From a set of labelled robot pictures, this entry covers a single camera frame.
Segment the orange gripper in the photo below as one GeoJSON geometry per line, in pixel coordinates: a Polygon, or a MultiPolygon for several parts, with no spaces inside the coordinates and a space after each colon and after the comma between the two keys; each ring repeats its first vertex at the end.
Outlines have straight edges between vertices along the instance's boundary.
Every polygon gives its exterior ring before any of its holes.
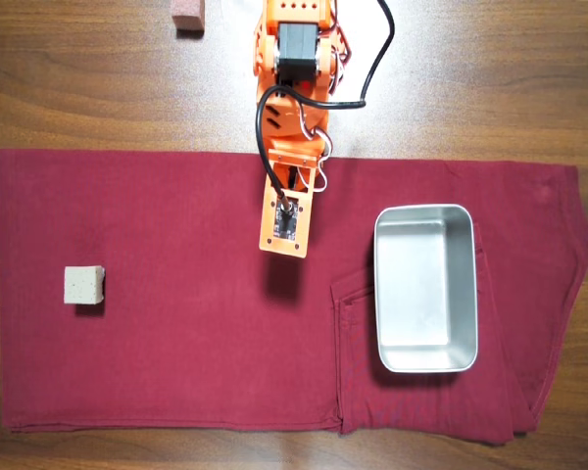
{"type": "Polygon", "coordinates": [[[323,165],[331,155],[331,139],[318,130],[311,140],[269,138],[266,146],[273,169],[288,190],[323,192],[328,186],[323,165]]]}

